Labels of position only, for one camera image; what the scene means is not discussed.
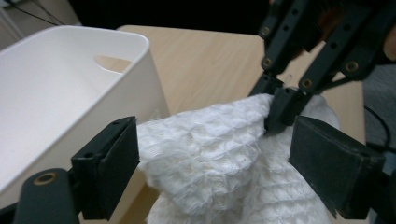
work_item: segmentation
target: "white wall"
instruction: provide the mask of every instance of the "white wall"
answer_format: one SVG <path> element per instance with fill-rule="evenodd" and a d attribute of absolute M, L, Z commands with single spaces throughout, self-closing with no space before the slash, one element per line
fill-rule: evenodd
<path fill-rule="evenodd" d="M 47 13 L 34 4 L 41 3 L 47 11 L 67 25 L 78 24 L 78 17 L 67 0 L 21 0 L 16 6 L 45 20 L 51 21 Z M 13 21 L 23 36 L 31 35 L 37 31 L 50 28 L 53 25 L 35 17 L 18 11 L 14 7 L 3 7 L 3 11 Z M 0 49 L 3 49 L 18 41 L 18 38 L 10 32 L 9 28 L 0 22 Z"/>

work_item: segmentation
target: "black cable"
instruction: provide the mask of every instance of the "black cable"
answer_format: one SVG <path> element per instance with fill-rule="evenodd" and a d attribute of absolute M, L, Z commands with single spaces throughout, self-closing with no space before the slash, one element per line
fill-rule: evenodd
<path fill-rule="evenodd" d="M 64 25 L 63 22 L 61 22 L 58 18 L 56 18 L 54 15 L 52 15 L 38 0 L 31 0 L 31 2 L 33 2 L 36 6 L 38 6 L 41 10 L 43 10 L 48 16 L 49 18 L 55 19 L 57 22 L 59 22 L 61 25 Z"/>
<path fill-rule="evenodd" d="M 388 127 L 388 124 L 377 113 L 375 113 L 373 109 L 371 109 L 367 105 L 364 106 L 364 109 L 366 109 L 368 112 L 370 112 L 384 127 L 386 139 L 385 139 L 385 144 L 383 147 L 385 148 L 385 150 L 394 151 L 389 147 L 391 135 L 390 135 L 390 129 Z"/>
<path fill-rule="evenodd" d="M 54 23 L 54 22 L 52 22 L 52 21 L 47 21 L 47 20 L 45 20 L 45 19 L 43 19 L 43 18 L 41 18 L 41 17 L 37 17 L 36 15 L 33 15 L 32 13 L 29 13 L 29 12 L 27 12 L 27 11 L 25 11 L 25 10 L 23 10 L 23 9 L 21 9 L 21 8 L 19 8 L 19 7 L 17 7 L 11 0 L 5 0 L 5 2 L 9 3 L 10 6 L 14 7 L 15 9 L 17 9 L 17 10 L 23 12 L 23 13 L 26 13 L 26 14 L 29 15 L 29 16 L 35 17 L 35 18 L 37 18 L 37 19 L 39 19 L 39 20 L 42 20 L 42 21 L 45 21 L 45 22 L 50 23 L 50 24 L 52 24 L 52 25 L 58 26 L 58 24 L 56 24 L 56 23 Z"/>

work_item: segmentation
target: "gray floor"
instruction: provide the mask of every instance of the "gray floor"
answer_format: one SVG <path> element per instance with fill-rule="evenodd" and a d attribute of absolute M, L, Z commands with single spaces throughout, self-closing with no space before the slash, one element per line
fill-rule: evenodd
<path fill-rule="evenodd" d="M 389 127 L 389 147 L 396 148 L 396 64 L 378 66 L 363 81 L 365 106 L 372 109 Z M 384 125 L 365 110 L 366 140 L 379 146 L 387 143 Z"/>

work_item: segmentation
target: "light wood tabletop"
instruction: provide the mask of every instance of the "light wood tabletop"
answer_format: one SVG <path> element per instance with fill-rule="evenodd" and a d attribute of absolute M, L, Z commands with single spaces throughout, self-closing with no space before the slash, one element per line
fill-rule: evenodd
<path fill-rule="evenodd" d="M 171 114 L 245 98 L 262 73 L 264 50 L 258 35 L 135 25 L 122 26 L 119 31 L 148 38 Z M 288 85 L 297 83 L 319 48 L 294 60 L 280 77 Z M 349 83 L 323 95 L 339 118 L 341 130 L 364 142 L 361 83 Z M 144 223 L 155 197 L 155 190 L 142 189 L 122 223 Z"/>

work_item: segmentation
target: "robotic arm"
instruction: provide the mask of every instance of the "robotic arm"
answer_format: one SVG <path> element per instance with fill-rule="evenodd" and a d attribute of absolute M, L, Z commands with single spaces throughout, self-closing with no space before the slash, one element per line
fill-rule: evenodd
<path fill-rule="evenodd" d="M 341 20 L 298 88 L 284 88 L 276 76 L 302 50 L 310 51 L 321 40 L 320 20 L 331 10 L 340 11 Z M 299 114 L 313 95 L 363 80 L 377 64 L 390 63 L 383 45 L 395 22 L 395 0 L 275 0 L 259 31 L 265 46 L 264 71 L 250 95 L 274 95 L 265 134 L 294 125 L 289 162 L 334 216 L 338 212 L 347 219 L 366 219 L 373 208 L 387 223 L 396 223 L 396 171 L 382 173 L 385 158 L 380 153 Z M 338 73 L 343 78 L 334 80 Z"/>
<path fill-rule="evenodd" d="M 25 180 L 17 203 L 0 209 L 0 223 L 78 224 L 110 220 L 139 163 L 136 118 L 109 123 L 71 158 L 72 168 L 44 170 Z"/>
<path fill-rule="evenodd" d="M 259 31 L 265 46 L 264 71 L 251 92 L 275 97 L 264 122 L 266 134 L 280 133 L 292 125 L 312 95 L 363 80 L 377 64 L 385 63 L 382 47 L 396 22 L 395 8 L 393 0 L 275 0 Z M 341 11 L 341 20 L 300 79 L 299 88 L 282 88 L 276 76 L 302 50 L 310 51 L 321 40 L 320 20 L 331 10 Z M 344 78 L 333 81 L 339 72 Z"/>

